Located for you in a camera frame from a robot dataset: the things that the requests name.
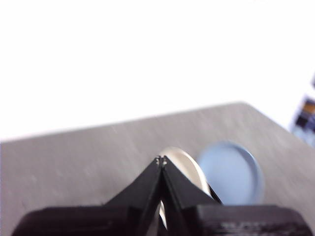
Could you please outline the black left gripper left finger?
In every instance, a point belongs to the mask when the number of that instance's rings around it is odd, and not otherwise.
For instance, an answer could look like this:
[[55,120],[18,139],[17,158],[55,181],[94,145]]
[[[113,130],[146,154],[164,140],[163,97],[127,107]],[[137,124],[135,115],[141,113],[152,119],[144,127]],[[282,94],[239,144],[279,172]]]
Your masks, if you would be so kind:
[[159,204],[162,158],[99,206],[47,207],[27,213],[14,236],[144,236]]

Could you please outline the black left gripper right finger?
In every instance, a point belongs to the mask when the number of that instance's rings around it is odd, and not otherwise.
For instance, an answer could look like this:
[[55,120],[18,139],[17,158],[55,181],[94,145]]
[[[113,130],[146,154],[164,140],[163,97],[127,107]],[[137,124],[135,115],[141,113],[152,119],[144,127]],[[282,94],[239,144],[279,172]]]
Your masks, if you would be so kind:
[[195,186],[166,156],[161,158],[167,228],[179,236],[311,236],[300,213],[268,205],[226,206]]

